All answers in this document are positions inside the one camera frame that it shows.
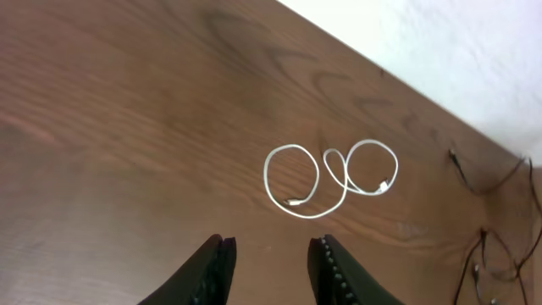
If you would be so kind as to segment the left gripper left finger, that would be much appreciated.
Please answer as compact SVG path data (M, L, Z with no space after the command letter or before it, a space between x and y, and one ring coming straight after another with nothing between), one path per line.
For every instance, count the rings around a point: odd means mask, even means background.
M139 305L225 305L235 265L235 238L211 235Z

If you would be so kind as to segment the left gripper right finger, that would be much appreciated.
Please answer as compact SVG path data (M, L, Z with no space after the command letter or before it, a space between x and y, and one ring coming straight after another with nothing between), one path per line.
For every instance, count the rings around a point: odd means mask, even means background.
M332 235L310 240L307 271L317 305L402 305Z

